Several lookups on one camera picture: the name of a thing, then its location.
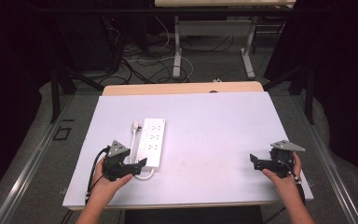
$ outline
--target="power outlet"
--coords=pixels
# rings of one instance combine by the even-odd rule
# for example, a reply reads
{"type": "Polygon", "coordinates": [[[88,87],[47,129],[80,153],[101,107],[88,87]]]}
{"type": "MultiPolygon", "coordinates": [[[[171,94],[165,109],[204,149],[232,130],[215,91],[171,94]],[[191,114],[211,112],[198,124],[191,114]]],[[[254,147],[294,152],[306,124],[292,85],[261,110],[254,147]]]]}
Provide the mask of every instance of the power outlet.
{"type": "Polygon", "coordinates": [[[164,130],[165,119],[145,119],[136,155],[137,161],[147,158],[145,168],[159,167],[164,130]]]}

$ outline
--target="black cable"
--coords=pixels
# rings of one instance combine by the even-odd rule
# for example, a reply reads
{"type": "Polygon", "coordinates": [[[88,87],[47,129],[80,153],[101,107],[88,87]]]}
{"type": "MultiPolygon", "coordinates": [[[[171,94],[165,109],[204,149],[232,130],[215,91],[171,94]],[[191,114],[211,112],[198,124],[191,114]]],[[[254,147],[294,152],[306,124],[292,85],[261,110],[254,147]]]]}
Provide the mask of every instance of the black cable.
{"type": "Polygon", "coordinates": [[[168,77],[161,77],[161,78],[159,78],[159,79],[158,79],[158,83],[167,82],[167,81],[160,81],[160,80],[163,79],[163,78],[173,79],[173,78],[171,78],[171,71],[170,71],[170,69],[169,69],[170,67],[173,67],[173,65],[167,66],[167,65],[165,65],[164,63],[162,63],[162,65],[164,66],[164,68],[158,70],[158,71],[157,71],[155,74],[153,74],[153,76],[151,76],[149,79],[151,79],[152,77],[155,77],[158,73],[160,73],[160,72],[162,72],[162,71],[164,71],[164,70],[167,70],[167,71],[168,71],[168,77]]]}
{"type": "Polygon", "coordinates": [[[159,63],[162,63],[160,60],[161,60],[161,56],[156,53],[156,52],[153,52],[155,54],[158,55],[158,57],[155,57],[155,56],[152,56],[150,54],[148,54],[147,56],[152,58],[152,60],[142,60],[141,58],[144,56],[144,55],[140,55],[135,61],[141,65],[141,66],[144,66],[144,67],[148,67],[148,66],[154,66],[156,64],[159,64],[159,63]]]}
{"type": "Polygon", "coordinates": [[[226,40],[229,38],[229,35],[226,36],[226,38],[220,42],[220,44],[218,44],[216,47],[214,47],[213,49],[184,49],[184,51],[189,51],[189,52],[212,52],[212,51],[225,51],[227,49],[229,49],[232,44],[234,43],[234,36],[231,36],[231,42],[229,43],[228,47],[226,47],[225,49],[218,49],[220,46],[222,46],[223,43],[226,42],[226,40]]]}
{"type": "Polygon", "coordinates": [[[145,84],[156,84],[152,81],[150,81],[148,78],[142,76],[139,72],[135,71],[132,66],[125,60],[125,59],[121,59],[122,63],[124,66],[126,66],[128,69],[130,69],[132,71],[132,73],[138,77],[139,79],[141,79],[145,84]]]}
{"type": "Polygon", "coordinates": [[[109,151],[110,147],[106,147],[104,149],[102,149],[97,157],[94,160],[94,163],[92,164],[92,169],[91,169],[91,174],[89,175],[89,184],[87,185],[87,194],[86,194],[86,200],[85,200],[85,204],[87,204],[87,202],[89,201],[89,196],[91,194],[91,183],[92,183],[92,178],[94,177],[94,171],[95,171],[95,167],[97,165],[98,159],[100,158],[101,154],[103,153],[107,153],[109,151]]]}
{"type": "Polygon", "coordinates": [[[292,176],[295,178],[295,181],[298,182],[298,178],[297,175],[295,174],[295,171],[292,169],[292,167],[289,166],[289,164],[287,164],[286,161],[284,161],[280,156],[277,156],[277,158],[283,162],[283,164],[287,167],[287,169],[289,169],[290,173],[292,174],[292,176]]]}
{"type": "Polygon", "coordinates": [[[153,60],[151,60],[151,61],[145,60],[146,62],[151,62],[152,64],[142,64],[142,63],[140,63],[139,61],[142,61],[142,60],[140,59],[142,56],[138,57],[138,59],[136,60],[136,62],[137,62],[139,65],[145,66],[145,67],[157,65],[157,64],[159,64],[159,63],[162,64],[162,66],[164,66],[163,69],[158,70],[155,74],[153,74],[153,75],[149,78],[149,80],[151,80],[154,76],[156,76],[158,73],[160,73],[160,72],[163,71],[163,70],[167,70],[169,77],[171,77],[171,71],[170,71],[170,69],[168,69],[168,68],[171,67],[171,66],[165,65],[165,63],[163,63],[163,62],[161,61],[161,56],[160,56],[159,54],[158,54],[158,56],[159,56],[159,58],[154,58],[153,56],[150,56],[150,57],[153,59],[153,60]]]}
{"type": "Polygon", "coordinates": [[[163,69],[157,71],[156,74],[158,74],[158,73],[160,73],[161,71],[164,71],[165,69],[168,69],[168,68],[170,68],[170,67],[179,67],[179,68],[181,69],[181,71],[182,71],[182,70],[184,71],[184,73],[185,73],[185,78],[178,80],[177,78],[171,77],[171,73],[169,73],[169,76],[168,76],[168,77],[161,77],[161,78],[159,78],[159,79],[158,79],[158,83],[166,83],[166,82],[168,82],[169,80],[174,80],[174,81],[180,83],[181,80],[186,80],[186,79],[187,79],[187,72],[186,72],[186,70],[185,70],[184,68],[182,68],[181,66],[175,66],[175,65],[166,66],[166,68],[163,68],[163,69]]]}
{"type": "Polygon", "coordinates": [[[120,84],[118,84],[118,85],[129,85],[130,83],[129,83],[129,79],[125,79],[124,77],[106,77],[106,78],[103,78],[103,79],[101,79],[98,83],[99,84],[101,84],[101,83],[103,83],[104,81],[106,81],[107,79],[111,79],[111,78],[118,78],[118,79],[121,79],[121,80],[123,80],[124,82],[123,83],[120,83],[120,84]]]}
{"type": "Polygon", "coordinates": [[[160,49],[168,49],[168,51],[165,52],[165,53],[162,53],[162,54],[159,53],[159,56],[160,56],[160,57],[163,57],[163,56],[166,56],[166,55],[171,55],[172,52],[174,51],[174,47],[173,47],[172,40],[170,40],[170,41],[168,42],[168,45],[164,45],[164,46],[162,46],[160,49]]]}
{"type": "Polygon", "coordinates": [[[120,214],[118,214],[118,221],[117,221],[117,224],[120,224],[120,220],[121,220],[121,212],[122,212],[123,210],[120,210],[120,214]]]}
{"type": "Polygon", "coordinates": [[[139,48],[136,46],[129,46],[123,50],[123,57],[132,57],[132,56],[141,55],[141,54],[143,54],[142,51],[139,50],[139,48]]]}
{"type": "Polygon", "coordinates": [[[284,210],[286,210],[286,207],[281,208],[278,212],[274,213],[274,215],[272,215],[271,217],[267,218],[267,220],[263,221],[263,223],[264,224],[269,223],[272,219],[274,219],[278,215],[281,215],[284,210]]]}
{"type": "Polygon", "coordinates": [[[95,181],[95,183],[91,186],[91,188],[89,189],[89,191],[92,191],[92,189],[95,187],[95,185],[98,183],[98,181],[100,181],[100,179],[103,177],[103,175],[101,175],[97,181],[95,181]]]}
{"type": "Polygon", "coordinates": [[[69,221],[69,218],[71,217],[71,215],[74,213],[74,211],[68,209],[68,211],[66,212],[65,216],[63,217],[61,224],[66,224],[69,221]]]}

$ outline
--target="power cord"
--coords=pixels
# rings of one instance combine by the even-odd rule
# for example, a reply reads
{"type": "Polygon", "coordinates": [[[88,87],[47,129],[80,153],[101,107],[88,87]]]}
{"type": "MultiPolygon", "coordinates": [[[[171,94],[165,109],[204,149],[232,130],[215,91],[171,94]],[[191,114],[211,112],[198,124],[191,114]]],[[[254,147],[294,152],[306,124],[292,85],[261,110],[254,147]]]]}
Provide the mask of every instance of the power cord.
{"type": "Polygon", "coordinates": [[[66,212],[65,216],[63,217],[61,224],[66,224],[69,221],[69,218],[71,218],[71,215],[74,213],[74,211],[72,211],[71,209],[68,209],[68,211],[66,212]]]}
{"type": "Polygon", "coordinates": [[[287,164],[287,162],[284,161],[280,156],[277,156],[277,158],[287,167],[287,169],[289,169],[290,173],[295,178],[296,183],[301,184],[301,180],[298,178],[295,171],[293,171],[292,167],[290,167],[289,164],[287,164]]]}
{"type": "Polygon", "coordinates": [[[92,178],[94,177],[95,167],[96,167],[96,165],[97,165],[98,159],[100,158],[101,154],[103,154],[103,153],[108,153],[108,152],[109,152],[109,148],[110,148],[110,147],[106,147],[106,148],[102,149],[102,150],[98,153],[97,157],[96,157],[95,160],[94,160],[94,163],[92,164],[91,174],[89,175],[89,184],[88,184],[88,186],[87,186],[85,204],[87,204],[87,202],[89,201],[89,197],[90,197],[90,195],[91,195],[91,190],[92,190],[92,188],[94,188],[94,186],[98,183],[98,181],[100,181],[100,179],[103,177],[103,175],[102,175],[100,178],[98,178],[98,180],[97,180],[93,185],[91,185],[91,184],[92,184],[92,178]]]}
{"type": "MultiPolygon", "coordinates": [[[[165,60],[174,59],[174,58],[175,57],[172,56],[172,57],[163,58],[163,59],[156,59],[156,60],[128,60],[126,62],[127,63],[133,63],[133,62],[157,62],[157,61],[165,61],[165,60]]],[[[187,63],[190,65],[190,68],[191,68],[191,71],[190,71],[189,75],[186,76],[186,78],[183,81],[181,81],[181,82],[184,83],[185,81],[187,81],[193,75],[194,66],[193,66],[193,64],[191,63],[191,61],[189,59],[184,58],[184,57],[180,57],[180,58],[185,60],[185,61],[187,61],[187,63]]]]}
{"type": "Polygon", "coordinates": [[[136,175],[135,178],[140,179],[140,180],[147,180],[147,179],[150,179],[150,177],[152,177],[154,173],[155,173],[155,168],[152,168],[149,175],[147,175],[147,176],[136,175]]]}

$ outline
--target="finger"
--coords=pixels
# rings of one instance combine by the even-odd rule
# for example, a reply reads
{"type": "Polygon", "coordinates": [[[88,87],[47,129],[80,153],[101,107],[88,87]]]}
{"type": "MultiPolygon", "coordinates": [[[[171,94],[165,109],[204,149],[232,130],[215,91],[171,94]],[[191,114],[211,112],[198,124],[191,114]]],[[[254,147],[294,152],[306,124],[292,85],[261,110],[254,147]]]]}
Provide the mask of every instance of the finger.
{"type": "Polygon", "coordinates": [[[295,158],[295,168],[294,168],[295,174],[297,176],[300,176],[301,167],[302,167],[301,159],[298,157],[297,153],[295,152],[293,152],[293,157],[295,158]]]}
{"type": "Polygon", "coordinates": [[[274,184],[278,181],[278,179],[280,179],[277,175],[275,175],[275,173],[271,172],[269,169],[263,169],[261,172],[263,173],[263,175],[268,177],[274,184]]]}
{"type": "Polygon", "coordinates": [[[125,176],[121,177],[120,179],[113,182],[114,189],[115,190],[120,189],[121,187],[126,185],[128,182],[130,182],[131,179],[132,179],[132,175],[125,175],[125,176]]]}

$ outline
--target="gray carpet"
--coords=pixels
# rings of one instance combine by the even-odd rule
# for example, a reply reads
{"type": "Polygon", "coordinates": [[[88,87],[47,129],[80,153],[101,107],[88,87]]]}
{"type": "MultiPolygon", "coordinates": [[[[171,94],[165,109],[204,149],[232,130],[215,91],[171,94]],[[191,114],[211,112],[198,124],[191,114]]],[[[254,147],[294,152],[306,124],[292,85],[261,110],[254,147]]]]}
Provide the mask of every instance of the gray carpet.
{"type": "MultiPolygon", "coordinates": [[[[225,37],[191,37],[187,43],[191,43],[192,49],[212,49],[218,45],[225,37]]],[[[256,80],[265,83],[263,78],[264,70],[268,64],[269,57],[276,44],[276,36],[260,36],[257,42],[256,54],[251,55],[251,60],[256,72],[256,80]]],[[[228,39],[220,48],[229,46],[228,39]]],[[[225,51],[213,52],[191,52],[184,51],[183,56],[191,61],[191,65],[183,61],[183,67],[187,74],[193,67],[190,82],[208,82],[219,77],[223,81],[244,81],[248,80],[244,73],[239,47],[242,45],[240,40],[234,39],[232,46],[225,51]]],[[[153,50],[168,52],[168,49],[154,47],[153,50]]],[[[172,60],[165,61],[167,65],[172,64],[172,60]]],[[[133,68],[146,77],[152,77],[164,66],[156,64],[152,66],[141,66],[136,63],[133,68]]],[[[122,77],[129,76],[126,70],[119,70],[117,75],[122,77]]],[[[169,74],[159,73],[153,77],[158,82],[161,77],[169,74]]],[[[117,78],[107,79],[104,85],[118,84],[121,80],[117,78]]],[[[142,83],[141,80],[133,77],[131,84],[142,83]]],[[[60,223],[65,216],[67,209],[62,207],[64,194],[62,190],[67,188],[76,166],[79,150],[81,149],[84,137],[90,124],[90,119],[94,107],[97,103],[99,92],[94,91],[87,85],[77,82],[79,92],[75,96],[62,96],[69,99],[70,104],[58,121],[58,126],[62,129],[70,128],[66,140],[51,140],[47,144],[46,154],[34,173],[31,183],[22,195],[17,209],[14,210],[10,223],[60,223]]],[[[310,136],[307,124],[302,119],[301,111],[298,111],[294,97],[289,96],[286,85],[277,86],[270,91],[271,99],[276,106],[278,114],[282,120],[282,125],[286,130],[289,139],[307,149],[307,152],[300,155],[304,164],[304,173],[312,181],[314,187],[311,188],[315,199],[307,203],[311,215],[317,223],[348,223],[342,207],[337,199],[337,195],[332,188],[330,180],[325,174],[321,165],[320,158],[316,150],[316,144],[310,136]]],[[[49,85],[41,89],[43,102],[38,111],[37,117],[25,138],[19,152],[10,165],[7,174],[0,183],[0,208],[10,193],[17,178],[21,174],[24,165],[38,148],[40,141],[48,129],[48,122],[51,116],[51,99],[49,95],[49,85]]],[[[328,145],[328,125],[320,105],[314,106],[315,125],[321,137],[328,145]]],[[[349,194],[353,198],[358,209],[358,169],[351,164],[334,157],[337,169],[345,181],[349,194]]],[[[273,213],[282,208],[281,204],[262,205],[261,211],[263,218],[266,219],[273,213]]],[[[74,212],[68,223],[75,223],[79,212],[74,212]]],[[[118,218],[123,223],[124,212],[116,210],[106,210],[101,218],[101,223],[117,223],[118,218]]],[[[276,217],[270,223],[289,223],[286,213],[276,217]]]]}

